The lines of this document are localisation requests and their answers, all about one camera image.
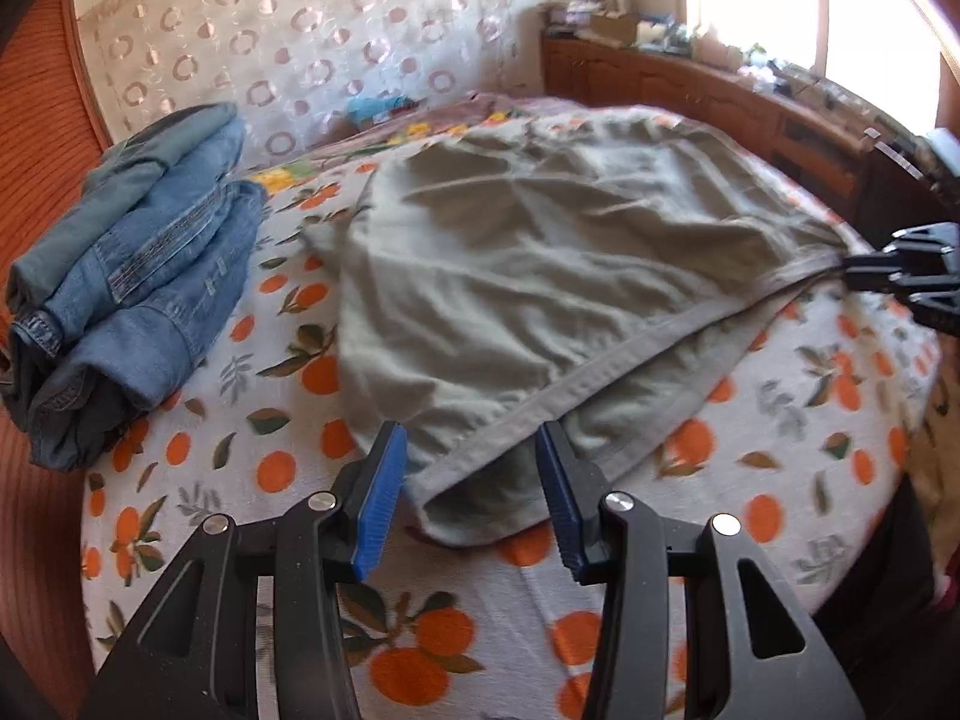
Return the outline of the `window with wooden frame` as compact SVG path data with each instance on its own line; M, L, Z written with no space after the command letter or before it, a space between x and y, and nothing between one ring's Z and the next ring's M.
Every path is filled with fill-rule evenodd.
M913 0L686 0L693 26L866 99L911 132L934 127L942 44Z

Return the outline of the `cardboard box on cabinet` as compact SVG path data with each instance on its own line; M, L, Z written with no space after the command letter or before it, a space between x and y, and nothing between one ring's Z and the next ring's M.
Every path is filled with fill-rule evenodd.
M590 15L590 36L612 46L634 46L641 20L623 11L596 11Z

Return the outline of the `bottom folded blue jeans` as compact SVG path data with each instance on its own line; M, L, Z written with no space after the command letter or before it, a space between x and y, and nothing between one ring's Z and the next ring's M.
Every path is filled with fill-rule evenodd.
M53 359L8 337L11 372L2 385L3 403L28 436L34 465L73 472L91 465L135 419L184 385L215 338L194 358L184 333L139 305L107 317Z

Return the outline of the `teal item on box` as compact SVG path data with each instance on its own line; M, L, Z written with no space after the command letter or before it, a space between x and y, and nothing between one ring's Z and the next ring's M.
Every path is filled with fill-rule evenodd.
M405 94L389 94L389 96L358 96L348 101L347 121L358 130L382 124L396 115L402 115L409 110L415 110L420 103Z

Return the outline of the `middle folded blue jeans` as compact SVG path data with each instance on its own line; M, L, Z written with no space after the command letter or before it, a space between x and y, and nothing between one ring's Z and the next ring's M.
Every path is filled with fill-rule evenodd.
M160 312L196 358L247 275L265 190L251 181L160 182L99 234L46 299L16 312L10 338L50 359L121 310Z

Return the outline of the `grey-green pants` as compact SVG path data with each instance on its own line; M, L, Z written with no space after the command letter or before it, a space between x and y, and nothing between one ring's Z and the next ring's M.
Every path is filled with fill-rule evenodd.
M649 107L399 149L304 242L337 278L348 429L404 424L410 509L454 548L544 520L544 422L630 475L848 249L732 138Z

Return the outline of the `stack of papers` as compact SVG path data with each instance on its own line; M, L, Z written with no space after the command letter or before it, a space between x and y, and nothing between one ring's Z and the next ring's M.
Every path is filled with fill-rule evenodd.
M545 28L581 29L604 9L602 0L547 0L539 5Z

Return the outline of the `folded blue jeans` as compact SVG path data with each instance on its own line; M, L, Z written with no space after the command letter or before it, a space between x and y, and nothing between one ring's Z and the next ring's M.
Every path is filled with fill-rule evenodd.
M3 403L28 436L34 465L73 472L91 465L135 419L184 385L215 338L194 358L184 333L139 305L107 317L53 359L8 337L11 372L2 385Z
M99 234L46 299L16 312L10 338L50 359L121 310L160 312L196 358L247 275L265 190L251 181L160 182Z
M166 172L239 117L235 103L174 110L108 149L83 182L80 200L10 266L12 314L46 302L93 242L139 203Z

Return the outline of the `orange fruit print bedsheet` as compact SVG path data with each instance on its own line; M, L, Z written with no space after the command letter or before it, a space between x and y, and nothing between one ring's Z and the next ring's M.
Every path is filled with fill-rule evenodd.
M382 161L521 125L583 133L573 106L444 110L368 146L260 174L265 218L244 294L194 377L86 478L82 583L104 661L209 515L278 515L356 447L335 383L337 280L301 232L343 220ZM628 483L663 514L743 515L800 600L838 587L893 496L908 437L939 392L940 348L889 298L821 281L778 298L718 391ZM381 566L348 598L370 718L562 718L586 694L601 595L563 571L550 525L513 518L441 541L398 514Z

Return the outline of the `top folded blue jeans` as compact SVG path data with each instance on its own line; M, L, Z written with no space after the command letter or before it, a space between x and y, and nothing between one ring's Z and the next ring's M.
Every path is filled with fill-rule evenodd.
M174 110L108 149L83 182L80 200L10 266L12 314L46 302L93 242L139 203L166 172L239 117L235 103Z

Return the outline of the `floral pink blanket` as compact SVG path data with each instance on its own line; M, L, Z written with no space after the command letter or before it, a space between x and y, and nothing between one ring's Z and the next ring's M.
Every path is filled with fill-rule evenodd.
M511 98L506 94L469 94L454 103L409 110L356 135L309 149L308 153L294 160L247 171L244 177L262 185L273 197L285 188L306 184L332 167L353 160L369 163L376 154L407 143L421 142L431 137L455 137L472 127L502 124L517 117L566 114L573 110L584 110L584 106L569 99L551 96Z

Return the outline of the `circle pattern sheer curtain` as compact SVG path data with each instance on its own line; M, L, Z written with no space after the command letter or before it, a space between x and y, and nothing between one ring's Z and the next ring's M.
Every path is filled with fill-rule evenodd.
M244 161L272 164L347 130L348 109L446 104L532 80L537 0L75 0L94 99L112 140L231 101Z

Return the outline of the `wooden low cabinet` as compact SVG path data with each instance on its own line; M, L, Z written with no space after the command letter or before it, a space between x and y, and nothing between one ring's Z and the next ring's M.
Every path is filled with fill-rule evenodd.
M958 220L958 177L940 181L878 128L851 132L781 94L656 52L544 36L545 93L589 107L646 104L719 128L838 213L875 247L902 227Z

